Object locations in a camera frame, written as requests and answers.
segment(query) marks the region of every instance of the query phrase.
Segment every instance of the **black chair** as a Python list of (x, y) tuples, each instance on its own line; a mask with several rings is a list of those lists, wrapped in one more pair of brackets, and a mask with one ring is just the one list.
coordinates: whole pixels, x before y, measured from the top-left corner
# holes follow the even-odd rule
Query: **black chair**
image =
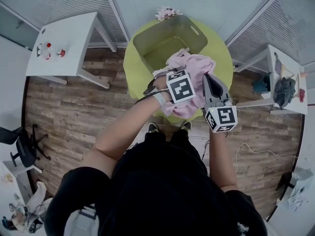
[(13, 131), (7, 130), (5, 128), (0, 127), (0, 143), (3, 144), (14, 144), (16, 141), (16, 148), (18, 153), (13, 155), (10, 152), (12, 162), (16, 167), (15, 159), (17, 157), (21, 158), (21, 161), (25, 167), (30, 167), (34, 164), (36, 160), (39, 160), (37, 157), (37, 152), (41, 153), (46, 159), (51, 160), (50, 156), (45, 155), (43, 150), (38, 146), (38, 143), (44, 138), (48, 138), (48, 134), (43, 135), (41, 138), (36, 140), (35, 128), (37, 128), (36, 124), (32, 126), (32, 134), (29, 137), (26, 129), (20, 127)]

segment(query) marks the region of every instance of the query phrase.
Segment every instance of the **black sleeve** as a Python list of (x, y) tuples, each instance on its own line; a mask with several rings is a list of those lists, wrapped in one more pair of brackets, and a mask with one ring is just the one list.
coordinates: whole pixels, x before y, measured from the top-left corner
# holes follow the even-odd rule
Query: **black sleeve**
[(70, 214), (94, 204), (108, 184), (109, 177), (94, 168), (81, 167), (66, 173), (45, 215), (47, 236), (63, 235)]
[(239, 223), (249, 227), (246, 236), (267, 236), (267, 229), (261, 216), (255, 209), (252, 198), (241, 191), (227, 191), (226, 196), (232, 203)]

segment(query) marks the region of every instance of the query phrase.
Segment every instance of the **sneaker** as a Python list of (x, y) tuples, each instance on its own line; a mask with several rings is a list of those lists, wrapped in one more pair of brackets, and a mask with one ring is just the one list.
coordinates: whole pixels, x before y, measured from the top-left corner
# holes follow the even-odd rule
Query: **sneaker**
[(158, 132), (158, 126), (154, 122), (149, 123), (148, 133)]
[(191, 130), (191, 122), (185, 120), (184, 123), (181, 126), (181, 129), (187, 131), (187, 133), (189, 134), (189, 132)]

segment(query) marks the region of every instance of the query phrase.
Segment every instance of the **green round table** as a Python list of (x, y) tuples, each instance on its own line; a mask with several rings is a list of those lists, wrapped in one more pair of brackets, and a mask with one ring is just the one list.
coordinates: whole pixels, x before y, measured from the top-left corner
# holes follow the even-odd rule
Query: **green round table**
[[(233, 64), (227, 46), (219, 37), (219, 35), (208, 26), (199, 21), (193, 19), (190, 20), (192, 20), (192, 22), (199, 27), (199, 29), (203, 32), (203, 34), (205, 34), (208, 39), (208, 44), (201, 50), (200, 54), (209, 56), (216, 62), (214, 74), (220, 80), (222, 80), (228, 88), (230, 88), (233, 78)], [(149, 23), (141, 27), (133, 36), (133, 38), (137, 34), (157, 23), (158, 20), (156, 19), (150, 21)], [(133, 38), (126, 48), (124, 70), (126, 73), (130, 96), (132, 98), (141, 99), (143, 97), (143, 92), (147, 89), (148, 83), (153, 79), (153, 75), (142, 62), (141, 57), (139, 56), (135, 46), (133, 45)], [(202, 111), (198, 109), (195, 114), (191, 118), (189, 118), (189, 120), (192, 120), (201, 115)], [(154, 116), (166, 117), (161, 110), (157, 111)], [(166, 118), (171, 123), (184, 120), (180, 117), (175, 116), (173, 113)]]

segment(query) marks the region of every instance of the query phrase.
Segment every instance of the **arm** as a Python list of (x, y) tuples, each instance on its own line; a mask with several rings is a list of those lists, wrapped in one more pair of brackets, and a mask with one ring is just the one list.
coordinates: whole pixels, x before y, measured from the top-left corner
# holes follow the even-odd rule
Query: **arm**
[[(154, 85), (158, 89), (166, 88), (166, 76), (158, 77)], [(171, 99), (168, 93), (162, 94), (166, 100)], [(131, 145), (144, 123), (159, 108), (160, 104), (153, 96), (132, 106), (97, 138), (90, 153), (84, 157), (81, 166), (96, 168), (111, 177), (117, 161)]]
[(229, 155), (225, 133), (210, 130), (210, 176), (224, 191), (237, 190), (235, 169)]

